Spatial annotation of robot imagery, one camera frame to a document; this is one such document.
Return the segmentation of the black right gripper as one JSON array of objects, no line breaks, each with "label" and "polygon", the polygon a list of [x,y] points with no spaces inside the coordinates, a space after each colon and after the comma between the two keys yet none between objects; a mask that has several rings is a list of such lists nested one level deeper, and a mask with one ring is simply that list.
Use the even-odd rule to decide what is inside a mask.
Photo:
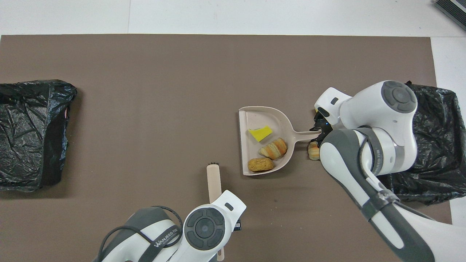
[{"label": "black right gripper", "polygon": [[326,138],[325,132],[331,132],[332,126],[329,124],[326,118],[319,111],[317,111],[315,115],[315,124],[309,131],[321,132],[316,138],[317,146],[320,147],[323,140]]}]

